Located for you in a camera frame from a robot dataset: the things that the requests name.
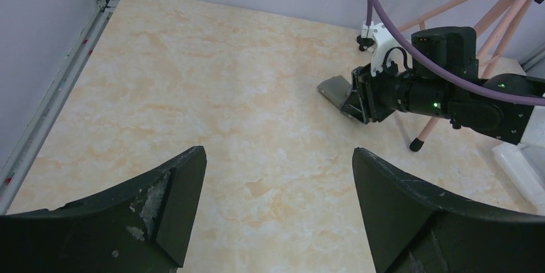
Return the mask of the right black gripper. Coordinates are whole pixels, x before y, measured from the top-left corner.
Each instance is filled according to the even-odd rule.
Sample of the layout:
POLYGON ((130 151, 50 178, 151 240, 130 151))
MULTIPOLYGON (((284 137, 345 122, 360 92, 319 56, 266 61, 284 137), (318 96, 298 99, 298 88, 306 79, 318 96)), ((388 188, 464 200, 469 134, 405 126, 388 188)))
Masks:
POLYGON ((409 74, 407 71, 395 75, 378 72, 372 75, 368 64, 352 71, 352 83, 340 111, 361 123, 380 123, 392 113, 407 112, 409 74))

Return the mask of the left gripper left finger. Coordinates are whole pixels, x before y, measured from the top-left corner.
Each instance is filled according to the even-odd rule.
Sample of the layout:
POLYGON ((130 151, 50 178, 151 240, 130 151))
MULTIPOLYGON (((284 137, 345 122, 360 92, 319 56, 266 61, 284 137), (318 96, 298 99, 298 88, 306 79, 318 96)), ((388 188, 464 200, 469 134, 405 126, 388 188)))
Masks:
POLYGON ((203 146, 55 209, 1 217, 2 272, 175 272, 206 172, 203 146))

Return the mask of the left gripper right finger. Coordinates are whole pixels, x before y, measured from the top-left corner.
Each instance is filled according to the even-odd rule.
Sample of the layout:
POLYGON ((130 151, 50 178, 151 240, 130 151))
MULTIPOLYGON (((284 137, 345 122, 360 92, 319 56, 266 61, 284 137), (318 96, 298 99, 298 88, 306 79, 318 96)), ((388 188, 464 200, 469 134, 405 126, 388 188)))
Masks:
POLYGON ((365 148, 353 177, 377 272, 543 272, 544 217, 415 177, 365 148))

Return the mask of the grey card holder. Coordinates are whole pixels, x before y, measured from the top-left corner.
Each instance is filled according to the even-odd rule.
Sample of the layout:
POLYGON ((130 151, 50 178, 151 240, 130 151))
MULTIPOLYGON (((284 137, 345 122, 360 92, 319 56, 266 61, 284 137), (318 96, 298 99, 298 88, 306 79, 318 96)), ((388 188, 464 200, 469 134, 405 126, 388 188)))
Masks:
POLYGON ((345 77, 338 75, 321 82, 317 90, 341 110, 350 95, 352 85, 345 77))

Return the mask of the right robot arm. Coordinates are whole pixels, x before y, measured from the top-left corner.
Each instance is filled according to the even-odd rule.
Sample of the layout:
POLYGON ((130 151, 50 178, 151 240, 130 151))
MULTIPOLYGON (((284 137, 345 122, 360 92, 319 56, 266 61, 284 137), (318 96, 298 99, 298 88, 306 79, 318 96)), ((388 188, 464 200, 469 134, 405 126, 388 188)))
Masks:
POLYGON ((480 78, 473 28, 422 30, 401 44, 378 25, 359 44, 375 52, 351 80, 339 79, 333 102, 346 115, 368 124, 410 112, 514 145, 544 146, 544 81, 512 73, 480 78))

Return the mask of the white divided plastic tray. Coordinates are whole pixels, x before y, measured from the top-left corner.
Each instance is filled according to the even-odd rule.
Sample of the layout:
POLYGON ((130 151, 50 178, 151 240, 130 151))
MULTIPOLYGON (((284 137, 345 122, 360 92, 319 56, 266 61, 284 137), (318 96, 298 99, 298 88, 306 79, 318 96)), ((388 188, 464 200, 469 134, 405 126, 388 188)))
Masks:
POLYGON ((531 203, 539 215, 544 216, 544 156, 537 156, 533 161, 525 155, 528 151, 539 151, 535 147, 515 146, 502 143, 492 149, 494 159, 513 182, 519 193, 531 203))

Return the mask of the pink music stand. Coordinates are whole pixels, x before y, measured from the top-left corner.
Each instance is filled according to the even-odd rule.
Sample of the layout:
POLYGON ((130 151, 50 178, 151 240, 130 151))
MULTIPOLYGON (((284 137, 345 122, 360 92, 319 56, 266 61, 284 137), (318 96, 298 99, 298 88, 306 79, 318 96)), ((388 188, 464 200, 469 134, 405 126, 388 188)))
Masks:
POLYGON ((522 100, 541 100, 544 82, 515 74, 496 75, 494 71, 529 7, 543 0, 498 0, 471 28, 425 27, 426 20, 466 1, 452 0, 419 17, 415 24, 420 29, 411 37, 413 46, 422 56, 480 90, 510 99, 483 96, 448 82, 419 57, 413 57, 411 70, 403 74, 407 84, 400 86, 400 108, 430 119, 410 149, 419 151, 440 119, 449 120, 455 129, 467 127, 513 145, 542 145, 544 106, 525 105, 522 100))

